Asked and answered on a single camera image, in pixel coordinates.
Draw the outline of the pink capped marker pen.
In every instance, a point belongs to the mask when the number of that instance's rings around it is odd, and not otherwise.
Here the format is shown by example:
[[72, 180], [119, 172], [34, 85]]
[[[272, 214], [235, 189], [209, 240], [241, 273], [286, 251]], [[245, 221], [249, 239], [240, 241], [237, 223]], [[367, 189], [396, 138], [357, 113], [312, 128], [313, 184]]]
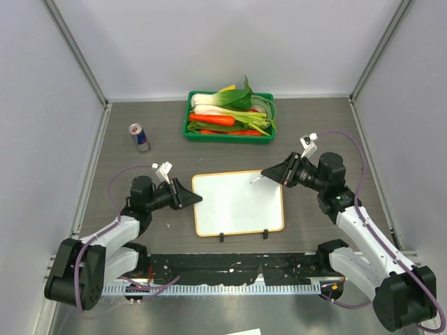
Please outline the pink capped marker pen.
[[252, 181], [250, 181], [250, 184], [257, 182], [258, 180], [262, 179], [263, 177], [264, 176], [261, 175], [259, 177], [254, 178]]

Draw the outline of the yellow framed whiteboard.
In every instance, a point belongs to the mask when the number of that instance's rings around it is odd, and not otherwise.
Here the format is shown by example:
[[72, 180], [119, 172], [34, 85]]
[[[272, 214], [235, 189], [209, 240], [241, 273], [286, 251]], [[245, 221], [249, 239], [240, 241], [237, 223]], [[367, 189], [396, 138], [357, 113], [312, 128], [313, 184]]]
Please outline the yellow framed whiteboard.
[[193, 206], [196, 234], [218, 237], [221, 232], [228, 236], [283, 230], [282, 186], [265, 177], [250, 184], [260, 175], [259, 170], [195, 175], [192, 191], [203, 197]]

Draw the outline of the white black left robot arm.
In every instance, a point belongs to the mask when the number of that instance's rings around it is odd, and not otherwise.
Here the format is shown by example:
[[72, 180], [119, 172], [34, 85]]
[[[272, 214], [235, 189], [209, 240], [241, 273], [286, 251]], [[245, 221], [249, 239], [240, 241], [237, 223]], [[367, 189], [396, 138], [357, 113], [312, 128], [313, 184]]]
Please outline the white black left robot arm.
[[109, 283], [127, 273], [142, 278], [148, 272], [147, 249], [134, 239], [148, 229], [153, 212], [165, 207], [180, 210], [201, 201], [200, 195], [176, 178], [159, 186], [148, 176], [134, 178], [124, 208], [110, 224], [89, 236], [60, 243], [45, 298], [81, 311], [93, 309]]

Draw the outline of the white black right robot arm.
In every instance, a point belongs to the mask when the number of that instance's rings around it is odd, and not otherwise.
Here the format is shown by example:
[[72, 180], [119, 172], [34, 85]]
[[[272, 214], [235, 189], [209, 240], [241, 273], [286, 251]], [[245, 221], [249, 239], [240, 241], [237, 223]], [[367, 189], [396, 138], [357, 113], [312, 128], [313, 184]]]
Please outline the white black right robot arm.
[[436, 276], [429, 267], [416, 266], [387, 240], [346, 186], [345, 174], [342, 157], [332, 152], [322, 154], [318, 165], [293, 152], [261, 171], [262, 177], [282, 186], [299, 184], [316, 191], [321, 211], [361, 250], [358, 257], [341, 240], [319, 245], [322, 254], [315, 259], [319, 273], [339, 272], [352, 281], [390, 332], [435, 318]]

